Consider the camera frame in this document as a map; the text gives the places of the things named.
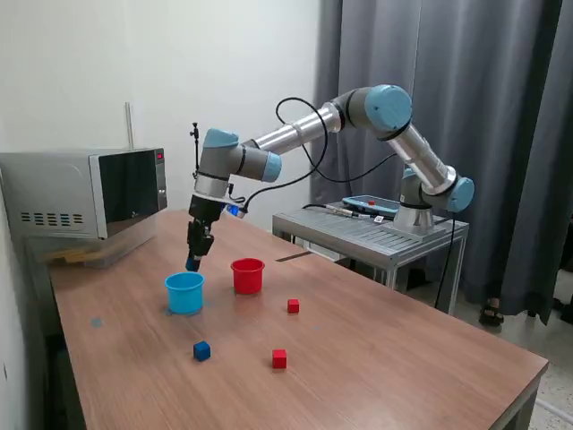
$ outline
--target red cube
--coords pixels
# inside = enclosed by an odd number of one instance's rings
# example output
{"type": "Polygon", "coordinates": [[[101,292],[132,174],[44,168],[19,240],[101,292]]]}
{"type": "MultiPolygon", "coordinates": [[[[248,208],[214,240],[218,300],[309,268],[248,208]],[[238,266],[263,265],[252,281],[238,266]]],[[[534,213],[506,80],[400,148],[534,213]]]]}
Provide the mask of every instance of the red cube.
{"type": "Polygon", "coordinates": [[[290,314],[298,314],[298,311],[300,309],[300,302],[298,301],[298,298],[289,298],[288,301],[286,302],[286,310],[290,313],[290,314]]]}
{"type": "Polygon", "coordinates": [[[286,349],[273,349],[272,350],[272,368],[273,369],[286,369],[287,368],[287,350],[286,349]]]}

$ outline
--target blue joint cap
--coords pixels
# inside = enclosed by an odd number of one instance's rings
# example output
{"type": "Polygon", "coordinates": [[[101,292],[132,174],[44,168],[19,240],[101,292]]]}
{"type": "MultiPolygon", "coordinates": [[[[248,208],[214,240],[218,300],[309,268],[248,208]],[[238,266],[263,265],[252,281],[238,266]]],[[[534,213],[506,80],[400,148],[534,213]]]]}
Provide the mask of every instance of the blue joint cap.
{"type": "Polygon", "coordinates": [[[461,177],[450,192],[446,210],[450,212],[461,212],[474,198],[474,181],[469,177],[461,177]]]}
{"type": "Polygon", "coordinates": [[[366,94],[364,110],[381,132],[395,132],[412,118],[412,99],[396,85],[378,85],[366,94]]]}
{"type": "Polygon", "coordinates": [[[263,182],[275,182],[280,175],[280,169],[283,167],[283,162],[280,155],[269,152],[267,157],[267,164],[265,164],[265,171],[262,174],[263,182]]]}
{"type": "Polygon", "coordinates": [[[210,128],[205,134],[205,141],[203,148],[228,148],[239,144],[239,136],[219,130],[218,128],[210,128]]]}

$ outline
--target floor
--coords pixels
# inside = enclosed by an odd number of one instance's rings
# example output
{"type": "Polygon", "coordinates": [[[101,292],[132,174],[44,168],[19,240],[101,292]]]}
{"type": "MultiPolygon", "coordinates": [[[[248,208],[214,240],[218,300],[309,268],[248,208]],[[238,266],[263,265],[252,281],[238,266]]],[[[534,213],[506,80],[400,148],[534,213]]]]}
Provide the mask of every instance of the floor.
{"type": "MultiPolygon", "coordinates": [[[[555,296],[566,303],[573,294],[573,273],[560,271],[555,286],[555,296]]],[[[431,303],[435,289],[416,288],[411,293],[422,301],[431,303]]],[[[458,297],[455,316],[476,327],[479,307],[468,304],[458,297]]],[[[544,375],[538,397],[558,409],[573,415],[573,325],[563,322],[558,314],[553,314],[549,324],[543,325],[537,318],[525,313],[505,317],[502,329],[494,333],[505,340],[550,360],[550,367],[544,375]]],[[[530,430],[573,430],[573,426],[555,417],[550,412],[535,406],[530,430]]]]}

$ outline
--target black cable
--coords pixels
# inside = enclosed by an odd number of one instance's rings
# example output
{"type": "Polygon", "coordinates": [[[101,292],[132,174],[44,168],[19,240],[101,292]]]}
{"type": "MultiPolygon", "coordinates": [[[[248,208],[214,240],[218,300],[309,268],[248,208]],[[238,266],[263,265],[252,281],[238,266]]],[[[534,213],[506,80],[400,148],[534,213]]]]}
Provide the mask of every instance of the black cable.
{"type": "MultiPolygon", "coordinates": [[[[280,114],[279,114],[279,112],[278,112],[278,108],[279,108],[279,105],[277,105],[277,107],[275,108],[275,115],[277,116],[278,121],[280,121],[282,124],[286,124],[285,121],[283,121],[283,118],[280,116],[280,114]]],[[[373,172],[374,170],[376,170],[377,168],[379,168],[379,167],[380,167],[382,164],[384,164],[386,161],[388,161],[389,159],[391,159],[392,157],[394,157],[394,156],[397,155],[396,153],[393,153],[393,154],[388,155],[388,157],[386,157],[385,159],[383,159],[380,163],[378,163],[377,165],[375,165],[373,168],[369,168],[369,169],[366,170],[364,173],[362,173],[361,175],[358,175],[358,176],[356,176],[356,177],[352,177],[352,178],[349,178],[349,179],[333,179],[333,178],[331,178],[331,177],[328,177],[328,176],[324,175],[324,174],[319,170],[318,165],[316,165],[316,166],[314,165],[314,162],[312,161],[311,154],[308,153],[308,150],[304,147],[304,145],[303,145],[303,151],[304,151],[304,153],[306,154],[306,158],[307,158],[307,159],[309,160],[309,162],[311,163],[311,166],[313,166],[314,168],[316,168],[316,170],[315,170],[316,173],[318,173],[320,176],[322,176],[322,177],[323,177],[324,179],[326,179],[327,181],[334,182],[334,183],[336,183],[336,184],[346,184],[346,183],[348,183],[348,182],[353,182],[353,181],[356,181],[356,180],[358,180],[358,179],[360,179],[360,178],[363,178],[363,177],[365,177],[366,175],[371,174],[371,172],[373,172]]]]}
{"type": "Polygon", "coordinates": [[[444,269],[441,272],[440,285],[438,286],[438,295],[436,296],[436,301],[433,304],[434,309],[438,309],[438,302],[440,301],[441,287],[444,285],[444,279],[446,278],[446,270],[448,269],[449,256],[451,255],[451,247],[454,245],[454,233],[456,231],[456,214],[452,212],[451,214],[451,235],[449,237],[449,248],[448,255],[446,255],[446,262],[444,263],[444,269]]]}
{"type": "Polygon", "coordinates": [[[314,203],[310,203],[310,204],[305,204],[303,206],[303,209],[308,209],[308,208],[322,208],[322,209],[326,209],[326,206],[323,204],[314,204],[314,203]]]}
{"type": "MultiPolygon", "coordinates": [[[[312,163],[312,159],[311,159],[311,155],[308,153],[308,151],[306,150],[306,148],[303,146],[303,150],[304,153],[306,154],[306,158],[311,162],[311,165],[314,166],[314,164],[312,163]]],[[[319,169],[316,169],[316,173],[318,173],[320,176],[322,176],[323,178],[325,178],[327,181],[330,182],[334,182],[336,184],[346,184],[348,182],[353,182],[356,181],[362,177],[365,177],[366,175],[371,174],[371,172],[373,172],[374,170],[376,170],[377,168],[379,168],[382,164],[384,164],[386,161],[388,161],[389,159],[391,159],[392,157],[395,157],[397,154],[390,154],[388,155],[388,157],[386,157],[385,159],[383,159],[380,163],[378,163],[377,165],[375,165],[373,168],[369,168],[368,170],[366,170],[364,173],[356,176],[356,177],[351,177],[350,179],[332,179],[331,177],[328,177],[326,175],[324,175],[322,172],[319,171],[319,169]]]]}
{"type": "Polygon", "coordinates": [[[318,166],[324,160],[324,156],[326,155],[326,149],[329,146],[329,129],[327,128],[326,123],[322,119],[322,116],[321,116],[321,114],[319,114],[319,111],[317,110],[317,108],[314,107],[312,105],[312,103],[306,101],[305,99],[301,99],[299,97],[287,97],[286,99],[280,100],[279,103],[277,104],[275,111],[278,112],[278,109],[282,106],[283,103],[285,103],[287,101],[291,101],[291,100],[292,101],[300,101],[301,103],[304,103],[306,106],[311,108],[312,111],[321,120],[322,129],[324,131],[324,148],[322,148],[321,157],[319,158],[318,163],[316,163],[316,166],[312,166],[312,169],[308,173],[305,173],[304,175],[299,176],[297,179],[293,179],[292,181],[285,182],[284,184],[280,184],[280,185],[267,186],[265,188],[260,189],[259,191],[254,192],[253,194],[251,194],[249,196],[249,198],[246,200],[246,202],[244,203],[243,208],[241,209],[241,211],[243,211],[245,213],[247,213],[249,211],[249,204],[251,203],[251,200],[254,199],[257,195],[259,195],[261,193],[265,193],[265,192],[270,191],[270,190],[278,190],[279,188],[284,188],[286,186],[296,184],[297,182],[301,182],[302,180],[304,180],[308,176],[310,176],[312,173],[314,173],[316,171],[316,169],[318,168],[318,166]]]}

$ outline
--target wooden table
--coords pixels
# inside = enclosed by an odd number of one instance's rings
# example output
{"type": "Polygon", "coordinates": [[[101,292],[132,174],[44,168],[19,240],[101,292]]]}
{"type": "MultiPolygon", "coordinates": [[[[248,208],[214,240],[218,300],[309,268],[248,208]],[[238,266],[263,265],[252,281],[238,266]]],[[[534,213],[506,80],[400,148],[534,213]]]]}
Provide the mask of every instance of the wooden table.
{"type": "Polygon", "coordinates": [[[231,216],[201,265],[204,309],[169,316],[187,220],[159,214],[158,236],[109,269],[51,269],[89,430],[527,428],[547,360],[317,255],[276,262],[301,248],[231,216]],[[233,293],[245,256],[266,263],[255,297],[233,293]]]}

